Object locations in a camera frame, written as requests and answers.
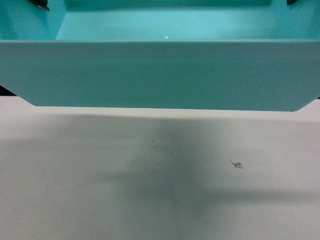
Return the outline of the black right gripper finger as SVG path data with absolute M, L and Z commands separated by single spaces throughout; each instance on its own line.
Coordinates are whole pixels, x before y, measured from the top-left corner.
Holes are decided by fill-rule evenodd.
M 296 2 L 297 0 L 286 0 L 287 5 L 292 5 Z

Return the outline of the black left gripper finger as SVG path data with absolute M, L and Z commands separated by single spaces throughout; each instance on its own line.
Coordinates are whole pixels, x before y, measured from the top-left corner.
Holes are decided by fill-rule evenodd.
M 29 2 L 44 11 L 50 11 L 50 8 L 48 7 L 48 0 L 29 0 Z

